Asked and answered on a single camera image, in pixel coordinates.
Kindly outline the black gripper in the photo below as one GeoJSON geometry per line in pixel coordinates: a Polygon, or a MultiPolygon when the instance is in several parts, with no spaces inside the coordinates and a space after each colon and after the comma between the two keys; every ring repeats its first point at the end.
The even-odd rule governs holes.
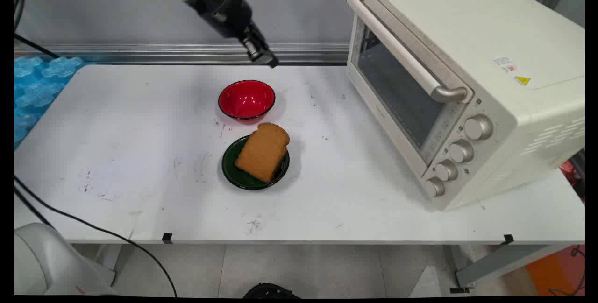
{"type": "Polygon", "coordinates": [[[254,64],[269,67],[279,65],[278,57],[270,50],[260,29],[253,23],[252,9],[245,0],[188,0],[188,5],[218,35],[241,41],[254,64]]]}

